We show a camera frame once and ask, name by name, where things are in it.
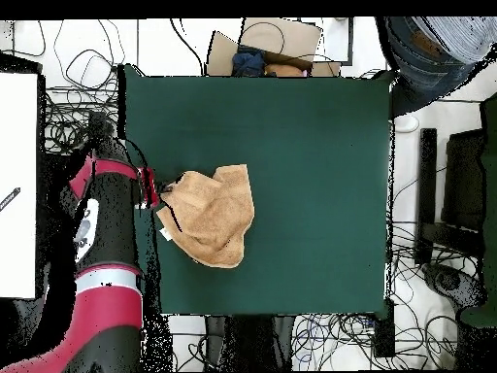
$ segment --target gray fabric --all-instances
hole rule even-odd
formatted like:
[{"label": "gray fabric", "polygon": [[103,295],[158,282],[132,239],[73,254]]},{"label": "gray fabric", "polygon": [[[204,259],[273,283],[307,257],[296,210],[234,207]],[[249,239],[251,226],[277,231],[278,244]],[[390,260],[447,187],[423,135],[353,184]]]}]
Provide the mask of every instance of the gray fabric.
[{"label": "gray fabric", "polygon": [[399,70],[391,91],[393,118],[415,112],[462,85],[475,64],[464,64],[442,51],[435,56],[413,42],[419,27],[411,17],[385,17],[389,52]]},{"label": "gray fabric", "polygon": [[497,42],[497,17],[413,17],[421,31],[465,64],[482,60]]}]

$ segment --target cardboard box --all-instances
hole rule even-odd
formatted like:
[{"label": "cardboard box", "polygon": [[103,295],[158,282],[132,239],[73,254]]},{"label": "cardboard box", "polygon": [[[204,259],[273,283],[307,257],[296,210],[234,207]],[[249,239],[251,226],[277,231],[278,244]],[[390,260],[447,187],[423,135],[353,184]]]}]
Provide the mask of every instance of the cardboard box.
[{"label": "cardboard box", "polygon": [[275,17],[247,17],[237,42],[215,31],[207,58],[209,76],[231,76],[239,45],[265,51],[266,64],[279,63],[307,70],[314,77],[340,74],[340,63],[313,62],[321,29]]}]

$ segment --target tangled wires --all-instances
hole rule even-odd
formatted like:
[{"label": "tangled wires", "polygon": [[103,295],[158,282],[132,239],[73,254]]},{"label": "tangled wires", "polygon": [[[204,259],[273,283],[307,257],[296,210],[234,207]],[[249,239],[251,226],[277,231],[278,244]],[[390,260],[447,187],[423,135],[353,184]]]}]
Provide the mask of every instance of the tangled wires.
[{"label": "tangled wires", "polygon": [[[450,317],[436,316],[422,327],[408,302],[401,297],[398,300],[401,301],[398,306],[405,305],[411,311],[415,326],[401,328],[396,325],[394,357],[374,357],[374,321],[367,314],[306,315],[296,323],[296,335],[292,340],[293,370],[337,370],[336,362],[333,362],[337,356],[350,360],[354,355],[357,360],[362,358],[365,361],[359,362],[359,366],[348,361],[347,368],[424,370],[430,367],[443,369],[450,365],[456,342],[447,338],[437,339],[429,328],[436,320],[455,321]],[[344,347],[350,348],[347,356]]]},{"label": "tangled wires", "polygon": [[[116,130],[117,124],[117,79],[116,65],[122,63],[125,59],[125,52],[120,41],[119,31],[115,24],[106,20],[116,31],[120,49],[122,51],[122,60],[115,60],[111,38],[102,20],[98,20],[106,43],[109,46],[110,58],[104,56],[100,51],[87,49],[79,52],[69,65],[64,69],[57,53],[57,42],[65,23],[60,23],[59,30],[53,43],[53,52],[57,58],[60,67],[60,73],[64,81],[69,86],[55,86],[47,88],[47,108],[46,108],[46,150],[49,153],[69,154],[75,148],[79,148],[85,142],[87,137],[87,125],[89,114],[92,111],[104,112],[106,121],[109,122]],[[83,56],[92,54],[86,62],[80,79],[75,79],[69,72],[76,62]],[[105,80],[99,85],[87,85],[85,76],[91,68],[94,61],[103,61],[109,66],[109,72]]]}]

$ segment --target cable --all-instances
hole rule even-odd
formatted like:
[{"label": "cable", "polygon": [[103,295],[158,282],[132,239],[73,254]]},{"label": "cable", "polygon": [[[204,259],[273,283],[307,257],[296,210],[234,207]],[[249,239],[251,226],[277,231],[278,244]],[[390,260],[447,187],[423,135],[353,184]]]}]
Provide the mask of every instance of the cable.
[{"label": "cable", "polygon": [[[46,150],[49,153],[70,154],[74,149],[80,147],[86,139],[86,128],[89,114],[92,111],[105,112],[106,121],[109,122],[114,130],[117,125],[117,80],[114,70],[114,52],[110,41],[109,33],[101,20],[97,20],[102,28],[105,39],[109,44],[111,60],[105,58],[101,53],[94,50],[81,51],[69,63],[64,70],[62,62],[57,53],[57,41],[62,35],[64,21],[61,22],[57,35],[53,43],[53,52],[57,58],[62,78],[70,84],[67,86],[48,87],[46,92],[47,109],[46,109]],[[122,61],[125,60],[125,51],[120,40],[120,33],[116,25],[107,20],[116,30],[119,46],[122,51]],[[74,65],[76,60],[83,54],[92,51],[93,56],[87,61],[83,70],[82,79],[76,81],[68,75],[69,69]],[[107,79],[97,86],[86,86],[83,84],[83,78],[88,71],[90,63],[95,58],[104,60],[109,64],[110,71]],[[66,102],[54,103],[51,96],[53,94],[65,94]]]},{"label": "cable", "polygon": [[[435,173],[439,173],[439,172],[442,172],[443,170],[446,170],[447,167],[443,167],[442,169],[438,169]],[[399,196],[400,193],[402,193],[405,189],[411,187],[412,185],[414,185],[417,181],[419,180],[419,178],[417,178],[415,181],[413,181],[412,183],[409,183],[407,186],[401,188],[397,194],[395,195],[395,197],[393,198],[393,204],[395,204],[395,200],[397,200],[397,197]]]},{"label": "cable", "polygon": [[274,23],[271,23],[269,21],[259,21],[257,23],[254,23],[253,25],[250,25],[249,27],[247,27],[243,32],[242,32],[242,35],[240,36],[240,43],[242,43],[242,39],[244,38],[244,35],[251,29],[253,28],[254,26],[256,25],[259,25],[259,24],[267,24],[267,25],[270,25],[270,26],[273,26],[275,27],[276,29],[278,29],[278,31],[280,32],[280,34],[282,35],[282,48],[280,49],[280,51],[278,51],[278,54],[282,54],[282,51],[284,49],[284,34],[282,32],[282,30],[277,27]]},{"label": "cable", "polygon": [[175,363],[174,363],[175,371],[179,372],[180,369],[178,368],[178,356],[174,352],[173,352],[173,358],[175,359]]},{"label": "cable", "polygon": [[44,55],[45,51],[47,50],[47,42],[45,41],[45,33],[43,32],[42,22],[40,20],[38,20],[38,25],[40,26],[40,32],[42,34],[42,41],[43,41],[43,49],[40,53],[32,54],[32,53],[29,53],[26,51],[17,51],[17,50],[15,50],[15,48],[12,48],[11,50],[0,51],[0,52],[11,52],[12,54],[18,53],[18,54],[22,54],[22,55],[28,55],[30,57],[41,57],[42,55]]},{"label": "cable", "polygon": [[335,344],[335,348],[334,349],[331,349],[330,351],[328,351],[327,353],[323,354],[321,360],[320,360],[320,364],[319,364],[319,367],[318,367],[318,371],[321,371],[322,370],[322,366],[324,365],[324,363],[326,363],[326,361],[329,360],[330,362],[330,367],[331,367],[331,370],[335,370],[333,368],[333,363],[332,363],[332,356],[337,352],[337,350],[345,347],[345,346],[348,346],[350,344],[352,344],[352,340],[349,340],[348,342],[346,342],[345,344],[342,344],[341,346],[339,346],[339,341],[336,341],[336,344]]},{"label": "cable", "polygon": [[[447,319],[447,320],[449,320],[449,321],[451,321],[451,322],[455,323],[456,325],[457,325],[457,321],[456,321],[456,320],[454,320],[453,318],[450,318],[449,316],[440,315],[440,316],[436,316],[436,317],[434,317],[434,318],[430,319],[430,320],[426,323],[426,326],[425,326],[425,330],[424,330],[424,332],[425,332],[425,335],[424,335],[424,336],[425,336],[425,337],[424,337],[424,340],[425,340],[425,342],[426,342],[426,350],[427,350],[427,352],[428,352],[428,355],[430,356],[430,359],[433,361],[433,363],[435,364],[435,366],[436,366],[438,369],[444,369],[444,367],[443,367],[443,366],[441,366],[441,365],[439,365],[439,364],[437,363],[437,361],[433,358],[433,355],[432,355],[432,348],[431,348],[431,346],[430,346],[430,340],[429,340],[429,338],[428,338],[428,327],[430,326],[431,322],[434,322],[434,321],[436,321],[436,320],[438,320],[438,319]],[[454,356],[454,352],[455,352],[455,351],[452,351],[452,352],[447,351],[447,352],[448,352],[448,353],[450,353],[451,355],[453,355],[453,356]]]},{"label": "cable", "polygon": [[[399,239],[408,240],[408,241],[413,241],[413,240],[414,240],[414,235],[413,235],[413,234],[412,234],[409,230],[407,230],[407,229],[405,229],[405,228],[403,228],[403,227],[395,226],[395,225],[394,225],[393,227],[394,227],[395,229],[401,230],[401,231],[403,231],[403,232],[405,232],[405,233],[409,234],[412,238],[410,239],[410,238],[407,238],[407,237],[404,237],[404,236],[400,236],[400,235],[395,235],[395,237],[398,237]],[[452,253],[452,254],[457,254],[457,255],[459,255],[460,257],[464,257],[465,259],[468,259],[468,260],[470,260],[470,261],[472,262],[472,264],[473,264],[473,266],[475,267],[475,270],[476,270],[477,272],[479,272],[479,271],[480,271],[480,270],[479,270],[478,265],[477,265],[477,264],[476,264],[476,263],[472,260],[472,258],[471,258],[470,256],[468,256],[468,255],[462,254],[461,252],[456,251],[456,250],[454,250],[454,249],[452,249],[452,248],[449,248],[449,247],[439,247],[439,246],[437,246],[437,245],[433,245],[433,246],[432,246],[431,244],[429,244],[429,243],[428,243],[428,242],[426,242],[426,241],[422,241],[422,240],[421,240],[421,243],[426,243],[426,247],[429,247],[429,248],[430,248],[430,249],[432,249],[433,251],[441,251],[441,252],[443,252],[443,253]]]},{"label": "cable", "polygon": [[[213,364],[211,363],[210,361],[208,361],[203,353],[203,348],[202,348],[202,345],[204,344],[204,342],[207,341],[207,338],[208,336],[205,335],[203,337],[200,338],[200,341],[198,343],[198,345],[195,345],[193,343],[190,343],[188,344],[188,351],[190,352],[190,354],[193,356],[193,358],[195,358],[196,360],[198,360],[199,362],[201,362],[204,366],[208,366],[208,367],[211,367],[213,370],[217,371],[219,369],[219,367],[216,365],[216,364]],[[192,351],[191,351],[191,347],[196,347],[197,348],[197,351],[196,353],[194,354]]]},{"label": "cable", "polygon": [[177,372],[181,372],[181,371],[182,371],[182,369],[183,369],[185,366],[187,366],[187,365],[188,365],[188,364],[189,364],[192,360],[194,360],[194,359],[195,359],[195,355],[193,355],[193,356],[192,356],[191,358],[189,358],[187,361],[185,361],[184,363],[182,363],[182,365],[181,365],[180,367],[178,367],[178,365],[177,365],[177,367],[176,367],[176,371],[177,371]]},{"label": "cable", "polygon": [[[315,325],[313,325],[313,323],[315,322],[315,318],[316,317],[317,317],[317,315],[303,316],[302,320],[299,322],[299,324],[297,324],[297,331],[298,331],[298,327],[300,326],[300,323],[302,323],[302,322],[308,322],[308,323],[310,323],[311,327],[308,327],[309,333],[308,333],[308,336],[307,336],[306,340],[314,340],[314,341],[317,340],[319,342],[322,342],[323,338],[324,338],[325,341],[327,341],[331,337],[334,340],[334,344],[335,344],[336,348],[338,347],[338,344],[340,344],[340,343],[342,343],[344,345],[345,344],[347,344],[347,345],[360,345],[361,347],[369,347],[371,345],[370,343],[368,343],[368,341],[370,341],[369,337],[366,340],[364,340],[364,338],[362,337],[362,333],[364,331],[364,325],[363,324],[361,324],[361,332],[358,332],[358,331],[354,331],[353,330],[353,322],[349,322],[348,323],[348,320],[349,321],[353,320],[352,318],[356,318],[357,319],[356,315],[348,316],[349,317],[348,320],[344,319],[345,324],[349,324],[350,326],[352,326],[352,330],[350,332],[348,332],[348,335],[350,335],[351,338],[343,339],[340,336],[335,336],[333,334],[332,329],[334,328],[334,325],[337,324],[337,322],[340,320],[341,316],[340,315],[328,315],[328,316],[326,316],[324,318],[321,318],[321,320],[328,320],[326,335],[324,336],[324,333],[323,333],[323,338],[318,337],[318,338],[312,339],[312,336],[309,336],[309,335],[312,334],[312,330],[315,329]],[[303,337],[302,336],[302,332],[298,333],[297,336],[296,336],[296,339],[293,342],[292,346],[294,346],[298,342],[298,340],[300,340],[302,337]],[[329,357],[334,352],[333,350],[332,351],[323,352],[321,358],[318,359],[318,363],[319,364],[317,364],[316,357],[315,357],[315,355],[313,356],[313,354],[315,354],[315,352],[316,352],[316,349],[313,348],[313,346],[311,346],[310,348],[307,348],[307,349],[308,350],[312,350],[311,353],[310,354],[304,354],[304,356],[301,356],[301,357],[299,357],[299,355],[298,355],[298,352],[299,352],[298,349],[296,351],[294,351],[294,353],[295,353],[295,355],[297,357],[297,360],[299,360],[299,370],[301,369],[302,363],[307,363],[308,364],[308,369],[309,369],[310,362],[312,360],[315,361],[315,370],[320,370],[322,368],[323,364],[327,360],[329,360]]]},{"label": "cable", "polygon": [[175,26],[175,23],[173,22],[173,20],[170,18],[169,21],[171,22],[171,26],[173,27],[173,30],[175,31],[176,35],[180,38],[180,40],[182,41],[182,43],[188,47],[188,49],[195,55],[196,59],[198,60],[198,64],[200,65],[200,76],[205,76],[205,70],[204,70],[204,65],[202,64],[202,60],[200,59],[200,57],[198,56],[197,52],[191,47],[191,45],[188,44],[188,42],[182,37],[182,35],[180,34],[180,32],[178,31],[178,29],[176,28]]},{"label": "cable", "polygon": [[[323,47],[323,49],[324,49],[324,55],[326,55],[326,54],[327,54],[327,53],[326,53],[326,42],[325,42],[325,40],[324,40],[324,19],[323,19],[322,17],[320,17],[320,19],[321,19],[321,24],[322,24],[322,27],[321,27],[321,29],[322,29],[322,33],[321,33],[321,35],[322,35],[322,47]],[[337,74],[335,74],[335,72],[334,72],[334,71],[333,71],[333,69],[331,68],[331,64],[330,64],[330,62],[329,62],[329,61],[326,61],[326,63],[327,63],[327,65],[328,65],[328,68],[330,69],[330,72],[331,72],[331,74],[333,75],[333,77],[337,77],[338,75],[337,75]]]},{"label": "cable", "polygon": [[382,366],[382,365],[378,364],[376,361],[374,361],[373,358],[366,353],[366,351],[363,347],[364,345],[362,345],[361,342],[357,341],[357,338],[353,334],[350,334],[349,332],[346,331],[345,326],[344,326],[344,321],[342,320],[341,316],[339,316],[339,325],[340,325],[340,329],[357,344],[357,347],[360,349],[360,351],[363,353],[363,355],[369,360],[370,364],[374,364],[380,370],[389,370],[388,368],[385,368],[384,366]]},{"label": "cable", "polygon": [[182,32],[186,36],[186,32],[184,31],[184,27],[182,26],[182,18],[178,18],[178,21],[180,22],[180,26],[182,27]]},{"label": "cable", "polygon": [[311,57],[311,56],[324,57],[326,59],[326,62],[328,63],[328,67],[329,67],[330,72],[333,75],[333,77],[338,77],[338,74],[333,71],[333,69],[331,68],[331,65],[330,65],[330,63],[335,63],[335,60],[333,60],[332,58],[330,58],[330,57],[328,57],[327,55],[324,55],[324,54],[319,54],[319,53],[302,54],[302,55],[299,55],[297,57],[289,57],[289,58],[287,58],[285,60],[279,61],[278,64],[284,64],[284,63],[286,63],[288,61],[291,61],[291,60],[296,60],[296,59],[299,59],[299,58],[302,58],[302,57]]}]

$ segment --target white board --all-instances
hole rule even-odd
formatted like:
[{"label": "white board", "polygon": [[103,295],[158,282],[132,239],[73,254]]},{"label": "white board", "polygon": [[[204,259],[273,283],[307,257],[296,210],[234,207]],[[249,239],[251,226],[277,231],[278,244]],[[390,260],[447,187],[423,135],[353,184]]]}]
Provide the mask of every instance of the white board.
[{"label": "white board", "polygon": [[0,73],[0,297],[35,297],[37,75]]}]

